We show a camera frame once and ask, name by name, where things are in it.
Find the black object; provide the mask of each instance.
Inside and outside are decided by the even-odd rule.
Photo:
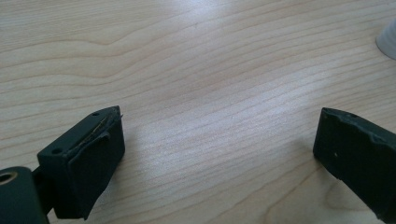
[[[323,108],[314,155],[379,219],[396,222],[396,134],[354,114]]]
[[[0,223],[87,219],[125,151],[120,108],[90,114],[37,154],[40,166],[0,171]]]

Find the wood grain surface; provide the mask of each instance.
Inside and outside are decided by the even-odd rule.
[[[86,222],[381,223],[314,160],[323,106],[396,131],[393,0],[0,2],[0,169],[107,106],[126,153]]]

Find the gray cup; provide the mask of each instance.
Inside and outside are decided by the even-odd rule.
[[[378,48],[391,59],[396,60],[396,20],[393,20],[376,38]]]

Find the light wood tabletop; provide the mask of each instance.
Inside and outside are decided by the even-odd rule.
[[[0,169],[119,105],[86,222],[382,223],[314,159],[324,106],[396,131],[393,0],[1,1]]]

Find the white cylindrical object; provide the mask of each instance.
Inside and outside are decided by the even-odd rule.
[[[391,59],[396,60],[396,20],[393,20],[376,38],[378,48]]]

